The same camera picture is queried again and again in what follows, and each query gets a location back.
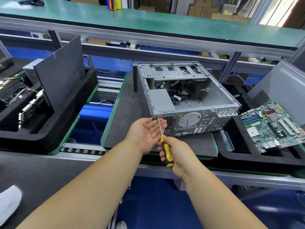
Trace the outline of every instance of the screwdriver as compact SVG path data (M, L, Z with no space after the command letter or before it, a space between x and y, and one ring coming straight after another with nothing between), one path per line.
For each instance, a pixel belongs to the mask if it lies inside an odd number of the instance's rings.
M165 154L165 164L167 167L173 167L173 157L170 153L170 147L168 146L168 144L163 140L163 133L162 133L162 128L161 128L161 124L160 124L160 120L159 117L157 117L158 119L158 123L159 123L159 127L160 127L160 131L161 131L161 144L162 144L162 150Z

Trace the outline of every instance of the person's right hand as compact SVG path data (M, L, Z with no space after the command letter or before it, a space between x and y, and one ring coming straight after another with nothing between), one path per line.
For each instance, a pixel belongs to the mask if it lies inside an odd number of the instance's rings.
M170 146L170 153L172 154L174 161L174 174L182 180L185 180L186 176L190 174L196 164L200 163L200 161L187 143L180 141L175 137L165 135L163 135L163 139ZM165 154L162 151L161 142L159 141L157 145L158 151L160 151L161 161L165 162Z

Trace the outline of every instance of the forearm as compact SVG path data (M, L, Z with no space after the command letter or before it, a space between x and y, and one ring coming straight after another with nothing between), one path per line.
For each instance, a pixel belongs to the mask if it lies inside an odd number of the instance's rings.
M184 181L205 229L266 228L214 174L202 164L196 166Z
M141 157L132 143L119 143L37 208L18 229L106 228Z

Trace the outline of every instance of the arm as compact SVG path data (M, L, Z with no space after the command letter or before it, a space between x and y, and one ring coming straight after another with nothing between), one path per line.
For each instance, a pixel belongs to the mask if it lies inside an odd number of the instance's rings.
M205 229L263 228L265 225L196 157L191 148L174 137L163 136L174 160L173 172L185 182L193 207ZM161 160L164 152L158 142Z
M161 120L163 130L166 126L166 120ZM125 140L33 211L17 229L106 228L142 156L160 138L157 120L137 120Z

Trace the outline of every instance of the hand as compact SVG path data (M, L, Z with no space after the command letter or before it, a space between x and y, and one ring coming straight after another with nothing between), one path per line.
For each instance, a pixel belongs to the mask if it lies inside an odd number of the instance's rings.
M159 118L162 133L167 127L166 120ZM154 145L161 139L161 132L158 120L142 118L135 121L127 133L125 140L132 142L142 155L148 154Z
M195 164L202 165L198 160L193 150L187 143L178 140L175 137L169 137L163 135L164 141L170 146L170 153L172 154L174 165L174 174L185 180L186 176L194 169ZM161 142L158 142L158 151L160 151L161 161L165 162L165 154L162 151Z

